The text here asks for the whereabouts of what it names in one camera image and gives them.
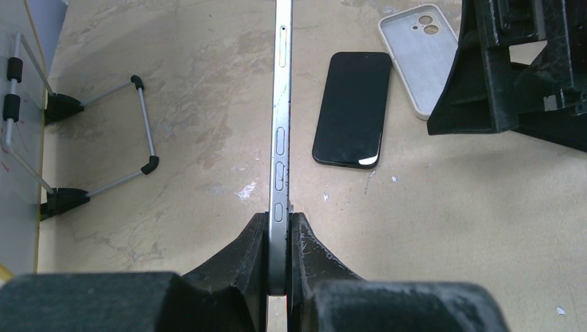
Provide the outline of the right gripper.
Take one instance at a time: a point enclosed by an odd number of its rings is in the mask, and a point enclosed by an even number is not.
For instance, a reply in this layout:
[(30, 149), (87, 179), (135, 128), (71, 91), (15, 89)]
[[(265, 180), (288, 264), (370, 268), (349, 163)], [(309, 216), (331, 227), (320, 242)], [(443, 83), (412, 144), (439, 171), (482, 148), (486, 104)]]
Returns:
[(586, 150), (586, 2), (463, 1), (431, 136), (519, 133)]

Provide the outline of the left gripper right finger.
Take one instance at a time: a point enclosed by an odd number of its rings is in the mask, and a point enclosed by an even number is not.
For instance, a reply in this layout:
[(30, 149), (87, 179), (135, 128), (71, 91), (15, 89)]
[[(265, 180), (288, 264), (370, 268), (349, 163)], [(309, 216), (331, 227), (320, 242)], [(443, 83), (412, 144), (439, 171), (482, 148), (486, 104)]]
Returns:
[(466, 282), (376, 282), (290, 217), (290, 331), (508, 331), (496, 300)]

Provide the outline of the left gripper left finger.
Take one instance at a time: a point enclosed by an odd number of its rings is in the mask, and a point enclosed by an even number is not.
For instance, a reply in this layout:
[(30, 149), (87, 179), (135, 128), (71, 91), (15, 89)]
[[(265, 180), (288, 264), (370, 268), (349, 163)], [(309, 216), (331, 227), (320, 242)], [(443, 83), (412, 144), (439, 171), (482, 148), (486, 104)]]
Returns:
[(255, 214), (190, 272), (22, 275), (1, 288), (2, 331), (264, 331), (265, 233)]

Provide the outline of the black smartphone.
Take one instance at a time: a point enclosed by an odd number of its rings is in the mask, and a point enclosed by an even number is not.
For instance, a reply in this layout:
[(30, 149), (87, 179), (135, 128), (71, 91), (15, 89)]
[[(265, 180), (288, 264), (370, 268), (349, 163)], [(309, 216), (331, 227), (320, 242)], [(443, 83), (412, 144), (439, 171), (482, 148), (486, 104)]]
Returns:
[(381, 153), (392, 60), (385, 52), (332, 55), (313, 159), (322, 165), (372, 169)]

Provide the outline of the white phone case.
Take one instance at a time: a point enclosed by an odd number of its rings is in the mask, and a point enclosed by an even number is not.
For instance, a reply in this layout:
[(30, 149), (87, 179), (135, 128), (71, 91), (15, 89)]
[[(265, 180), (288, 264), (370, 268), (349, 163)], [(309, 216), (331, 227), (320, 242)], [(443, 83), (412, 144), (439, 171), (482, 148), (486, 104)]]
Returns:
[(432, 114), (447, 82), (458, 38), (435, 4), (423, 4), (382, 18), (381, 39), (420, 120)]

